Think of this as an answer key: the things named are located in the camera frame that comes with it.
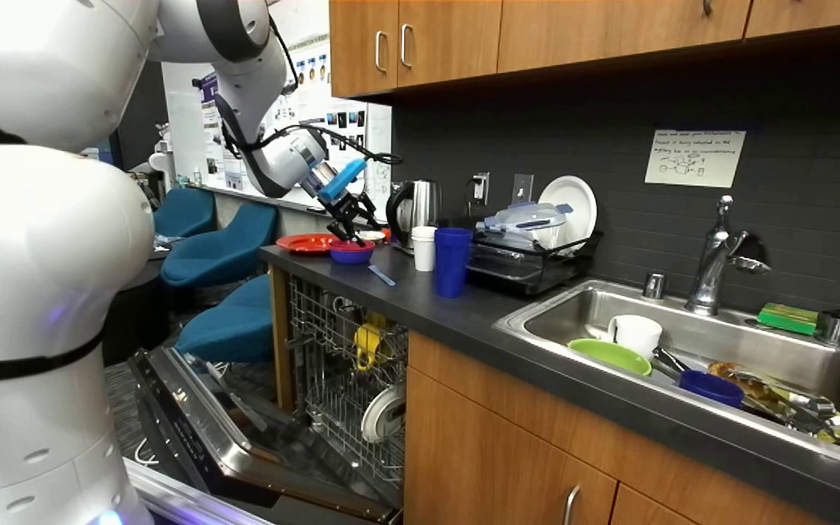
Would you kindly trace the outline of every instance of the blue cup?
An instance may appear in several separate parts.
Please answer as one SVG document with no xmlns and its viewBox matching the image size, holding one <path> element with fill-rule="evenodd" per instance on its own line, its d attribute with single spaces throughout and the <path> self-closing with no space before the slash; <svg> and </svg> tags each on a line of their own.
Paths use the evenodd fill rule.
<svg viewBox="0 0 840 525">
<path fill-rule="evenodd" d="M 467 290 L 467 266 L 473 257 L 473 231 L 436 227 L 432 282 L 439 297 L 457 297 Z"/>
</svg>

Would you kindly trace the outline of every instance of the chair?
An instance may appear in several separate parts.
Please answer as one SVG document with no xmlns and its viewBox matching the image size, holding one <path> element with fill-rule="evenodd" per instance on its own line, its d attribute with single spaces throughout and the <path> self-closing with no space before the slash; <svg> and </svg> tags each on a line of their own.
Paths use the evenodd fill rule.
<svg viewBox="0 0 840 525">
<path fill-rule="evenodd" d="M 210 192 L 175 186 L 153 211 L 153 233 L 165 240 L 191 237 L 216 227 L 216 201 Z"/>
<path fill-rule="evenodd" d="M 171 290 L 223 285 L 260 272 L 260 247 L 273 243 L 277 211 L 242 203 L 220 231 L 179 240 L 161 266 Z"/>
<path fill-rule="evenodd" d="M 270 361 L 270 281 L 252 276 L 194 314 L 175 342 L 203 361 Z"/>
</svg>

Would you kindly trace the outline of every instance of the kitchen sink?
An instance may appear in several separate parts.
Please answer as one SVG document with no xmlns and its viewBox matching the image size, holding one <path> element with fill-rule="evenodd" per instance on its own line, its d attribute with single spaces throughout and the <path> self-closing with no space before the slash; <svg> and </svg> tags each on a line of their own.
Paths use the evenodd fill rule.
<svg viewBox="0 0 840 525">
<path fill-rule="evenodd" d="M 538 349 L 624 377 L 626 381 L 637 381 L 683 402 L 693 402 L 721 418 L 747 422 L 791 443 L 811 448 L 824 447 L 827 454 L 840 454 L 840 447 L 823 443 L 814 435 L 801 435 L 753 412 L 721 406 L 690 392 L 683 392 L 677 378 L 661 373 L 658 368 L 653 368 L 649 377 L 626 377 L 621 371 L 595 364 L 566 346 L 570 339 L 604 332 L 611 314 L 648 314 L 658 320 L 665 329 L 661 346 L 693 368 L 707 368 L 710 361 L 732 361 L 737 371 L 766 377 L 795 392 L 827 397 L 840 412 L 840 346 L 757 326 L 754 314 L 747 313 L 722 308 L 718 314 L 697 314 L 688 313 L 686 300 L 678 297 L 645 297 L 632 285 L 582 281 L 548 300 L 527 303 L 503 314 L 497 320 L 497 329 Z"/>
</svg>

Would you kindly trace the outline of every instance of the black countertop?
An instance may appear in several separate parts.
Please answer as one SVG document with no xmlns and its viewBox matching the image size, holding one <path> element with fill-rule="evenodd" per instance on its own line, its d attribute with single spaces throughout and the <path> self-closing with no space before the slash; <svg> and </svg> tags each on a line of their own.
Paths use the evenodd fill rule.
<svg viewBox="0 0 840 525">
<path fill-rule="evenodd" d="M 721 413 L 648 392 L 634 381 L 537 349 L 493 325 L 527 300 L 467 285 L 442 300 L 432 273 L 417 273 L 398 250 L 381 247 L 373 266 L 395 281 L 385 285 L 365 266 L 333 266 L 325 257 L 293 257 L 268 247 L 266 259 L 283 272 L 385 313 L 408 329 L 459 349 L 502 373 L 614 419 L 667 448 L 722 470 L 757 491 L 776 492 L 827 521 L 840 521 L 840 465 L 831 459 L 747 428 Z"/>
</svg>

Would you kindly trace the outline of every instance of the green sponge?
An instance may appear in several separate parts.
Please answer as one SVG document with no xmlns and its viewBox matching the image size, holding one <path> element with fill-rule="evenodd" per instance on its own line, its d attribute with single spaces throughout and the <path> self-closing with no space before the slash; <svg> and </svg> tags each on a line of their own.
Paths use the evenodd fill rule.
<svg viewBox="0 0 840 525">
<path fill-rule="evenodd" d="M 820 313 L 795 308 L 786 303 L 763 303 L 763 308 L 757 313 L 757 325 L 785 332 L 817 335 Z"/>
</svg>

